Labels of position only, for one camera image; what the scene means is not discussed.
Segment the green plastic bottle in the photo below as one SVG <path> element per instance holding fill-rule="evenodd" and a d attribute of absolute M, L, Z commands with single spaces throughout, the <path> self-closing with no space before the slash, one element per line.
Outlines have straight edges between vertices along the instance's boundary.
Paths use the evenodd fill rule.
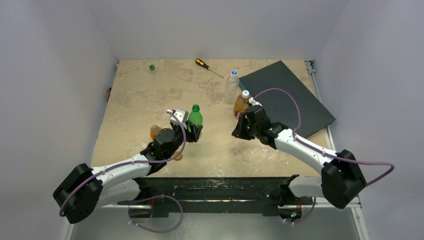
<path fill-rule="evenodd" d="M 202 136 L 203 115 L 200 112 L 200 106 L 198 104 L 194 104 L 192 106 L 191 112 L 188 116 L 188 122 L 194 125 L 196 134 L 200 138 Z"/>

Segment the tea bottle with yellow-red label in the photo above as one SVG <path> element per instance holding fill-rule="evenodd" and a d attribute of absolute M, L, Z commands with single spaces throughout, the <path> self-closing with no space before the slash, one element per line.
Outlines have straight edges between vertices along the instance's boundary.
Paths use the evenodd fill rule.
<path fill-rule="evenodd" d="M 234 103 L 234 107 L 233 107 L 233 114 L 234 114 L 236 119 L 239 119 L 240 115 L 242 113 L 244 113 L 244 111 L 249 106 L 249 104 L 248 104 L 249 98 L 243 98 L 242 93 L 237 96 L 235 103 Z"/>

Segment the white bottle cap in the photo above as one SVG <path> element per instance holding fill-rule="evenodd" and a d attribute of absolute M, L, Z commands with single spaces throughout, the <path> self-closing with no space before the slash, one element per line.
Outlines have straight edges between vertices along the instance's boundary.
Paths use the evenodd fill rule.
<path fill-rule="evenodd" d="M 243 90 L 241 96 L 245 99 L 248 99 L 250 97 L 250 92 L 248 90 Z"/>

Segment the clear plastic bottle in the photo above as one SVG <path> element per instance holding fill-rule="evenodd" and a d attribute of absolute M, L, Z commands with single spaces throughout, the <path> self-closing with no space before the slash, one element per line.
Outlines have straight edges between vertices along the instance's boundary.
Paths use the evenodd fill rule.
<path fill-rule="evenodd" d="M 225 82 L 224 90 L 224 102 L 226 104 L 232 104 L 237 98 L 237 90 L 239 88 L 240 79 L 239 76 L 229 75 Z"/>

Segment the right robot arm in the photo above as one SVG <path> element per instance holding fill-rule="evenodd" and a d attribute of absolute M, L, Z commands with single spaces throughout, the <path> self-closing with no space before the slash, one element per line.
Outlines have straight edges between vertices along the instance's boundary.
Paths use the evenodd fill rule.
<path fill-rule="evenodd" d="M 280 122 L 271 122 L 260 105 L 249 106 L 238 119 L 232 136 L 258 139 L 262 144 L 290 154 L 313 168 L 319 177 L 295 174 L 281 185 L 280 205 L 302 197 L 325 198 L 338 209 L 345 208 L 367 185 L 367 181 L 348 150 L 336 152 L 294 133 Z"/>

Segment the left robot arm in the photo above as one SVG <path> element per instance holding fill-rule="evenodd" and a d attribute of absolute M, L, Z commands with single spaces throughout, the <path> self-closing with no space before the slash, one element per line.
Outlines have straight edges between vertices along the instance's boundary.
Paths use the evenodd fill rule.
<path fill-rule="evenodd" d="M 144 150 L 129 159 L 100 167 L 78 164 L 52 194 L 60 207 L 59 216 L 76 224 L 96 208 L 113 202 L 146 203 L 149 191 L 137 185 L 138 181 L 175 160 L 175 153 L 182 152 L 186 143 L 196 143 L 203 128 L 190 121 L 186 126 L 173 124 L 171 128 L 162 129 Z"/>

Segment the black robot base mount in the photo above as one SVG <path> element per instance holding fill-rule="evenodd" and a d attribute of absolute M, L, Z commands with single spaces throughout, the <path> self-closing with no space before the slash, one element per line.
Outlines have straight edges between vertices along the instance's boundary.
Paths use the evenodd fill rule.
<path fill-rule="evenodd" d="M 264 217 L 283 215 L 290 210 L 302 216 L 301 207 L 310 207 L 312 197 L 301 197 L 280 205 L 281 184 L 290 177 L 146 177 L 138 180 L 140 193 L 129 205 L 136 218 L 165 218 L 180 211 L 171 196 L 179 201 L 184 213 L 262 214 Z M 159 199 L 134 203 L 153 196 Z"/>

